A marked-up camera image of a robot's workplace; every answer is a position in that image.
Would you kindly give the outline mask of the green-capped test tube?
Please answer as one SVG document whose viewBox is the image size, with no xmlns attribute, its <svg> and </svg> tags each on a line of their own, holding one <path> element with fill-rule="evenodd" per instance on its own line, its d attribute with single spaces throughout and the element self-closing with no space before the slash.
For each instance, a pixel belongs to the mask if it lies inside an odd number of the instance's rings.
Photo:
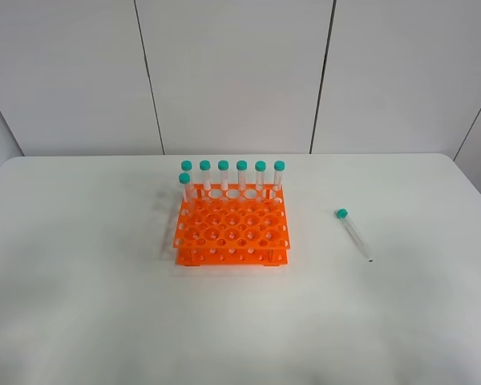
<svg viewBox="0 0 481 385">
<path fill-rule="evenodd" d="M 362 255 L 368 260 L 373 261 L 373 258 L 370 256 L 370 251 L 368 246 L 358 231 L 357 227 L 355 226 L 354 222 L 351 220 L 348 211 L 344 208 L 337 209 L 335 211 L 336 218 L 342 223 L 343 227 L 347 231 L 347 233 L 351 236 L 354 244 L 357 246 L 358 250 L 362 253 Z"/>
</svg>

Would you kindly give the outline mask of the orange test tube rack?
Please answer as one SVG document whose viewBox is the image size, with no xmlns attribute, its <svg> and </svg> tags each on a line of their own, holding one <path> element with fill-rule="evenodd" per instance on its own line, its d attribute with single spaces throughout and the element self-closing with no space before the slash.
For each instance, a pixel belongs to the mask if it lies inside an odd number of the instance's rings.
<svg viewBox="0 0 481 385">
<path fill-rule="evenodd" d="M 173 247 L 176 264 L 264 265 L 288 263 L 289 227 L 282 189 L 266 184 L 241 191 L 230 184 L 209 190 L 195 183 L 190 201 L 181 201 Z"/>
</svg>

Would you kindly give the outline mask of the second row tube left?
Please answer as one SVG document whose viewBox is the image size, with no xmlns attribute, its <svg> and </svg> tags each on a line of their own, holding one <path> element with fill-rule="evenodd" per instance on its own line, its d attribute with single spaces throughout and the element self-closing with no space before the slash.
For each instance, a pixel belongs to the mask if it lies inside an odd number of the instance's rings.
<svg viewBox="0 0 481 385">
<path fill-rule="evenodd" d="M 194 197 L 194 189 L 190 189 L 189 186 L 189 177 L 187 173 L 182 172 L 179 175 L 179 182 L 183 188 L 183 203 L 182 203 L 182 210 L 190 215 L 194 212 L 195 207 L 195 197 Z"/>
</svg>

